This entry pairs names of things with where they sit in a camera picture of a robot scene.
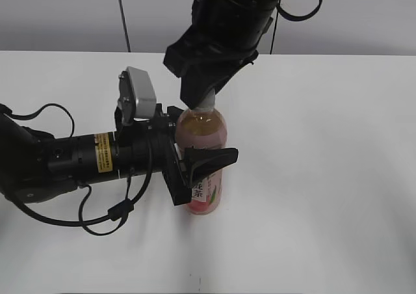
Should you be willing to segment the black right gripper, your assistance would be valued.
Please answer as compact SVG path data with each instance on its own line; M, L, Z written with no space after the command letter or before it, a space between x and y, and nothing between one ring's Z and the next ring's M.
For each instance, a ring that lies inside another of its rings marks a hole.
M272 10L257 2L194 0L192 24L166 48L164 65L181 78L182 102L196 108L211 90L218 94L240 70L257 59Z

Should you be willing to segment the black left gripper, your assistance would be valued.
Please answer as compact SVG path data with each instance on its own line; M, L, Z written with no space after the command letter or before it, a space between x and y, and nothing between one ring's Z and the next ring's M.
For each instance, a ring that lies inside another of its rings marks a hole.
M195 149L185 148L183 164L176 150L176 123L184 110L168 106L166 113L156 104L153 118L134 120L131 126L122 124L119 108L114 112L116 155L114 162L122 178L144 175L139 192L131 200L136 204L146 192L153 173L161 172L175 206L191 201L191 187L237 162L236 148Z

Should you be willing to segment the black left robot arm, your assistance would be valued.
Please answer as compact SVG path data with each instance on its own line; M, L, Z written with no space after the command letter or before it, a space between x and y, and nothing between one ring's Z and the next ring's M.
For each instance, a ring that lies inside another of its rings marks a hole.
M56 138L20 126L21 115L1 107L1 190L24 203L38 203L81 185L161 172L174 205L191 201L202 179L232 165L236 148L187 148L179 155L174 133L180 114L158 105L153 118L122 124L116 110L116 131Z

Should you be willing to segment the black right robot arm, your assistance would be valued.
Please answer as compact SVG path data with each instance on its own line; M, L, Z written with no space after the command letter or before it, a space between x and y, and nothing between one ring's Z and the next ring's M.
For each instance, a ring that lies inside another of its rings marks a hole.
M164 65L181 80L181 101L196 108L211 90L258 57L278 0L194 0L192 23L168 46Z

